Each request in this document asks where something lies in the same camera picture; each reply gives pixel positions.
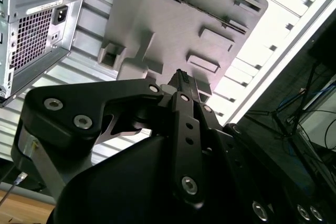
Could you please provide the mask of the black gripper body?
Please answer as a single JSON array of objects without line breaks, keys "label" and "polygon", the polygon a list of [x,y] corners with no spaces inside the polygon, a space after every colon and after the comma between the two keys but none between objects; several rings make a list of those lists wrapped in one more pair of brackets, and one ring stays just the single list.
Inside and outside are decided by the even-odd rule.
[{"label": "black gripper body", "polygon": [[194,137],[150,137],[78,174],[54,223],[246,223],[228,169]]}]

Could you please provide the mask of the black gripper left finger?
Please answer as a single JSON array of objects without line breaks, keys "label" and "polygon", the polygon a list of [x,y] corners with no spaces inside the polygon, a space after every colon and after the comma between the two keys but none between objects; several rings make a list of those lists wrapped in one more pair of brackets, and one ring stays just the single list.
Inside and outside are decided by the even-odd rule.
[{"label": "black gripper left finger", "polygon": [[21,152],[58,201],[78,174],[142,140],[200,141],[185,73],[177,70],[166,87],[137,79],[33,89],[21,113]]}]

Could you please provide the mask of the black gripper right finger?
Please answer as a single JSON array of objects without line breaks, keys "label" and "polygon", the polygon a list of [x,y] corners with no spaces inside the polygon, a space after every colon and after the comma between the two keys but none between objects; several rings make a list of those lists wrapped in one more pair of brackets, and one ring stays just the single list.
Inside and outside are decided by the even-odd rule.
[{"label": "black gripper right finger", "polygon": [[206,194],[201,223],[335,223],[335,197],[306,156],[298,153],[316,198],[236,124],[221,126],[214,111],[200,101],[196,81],[187,73],[183,86],[200,124]]}]

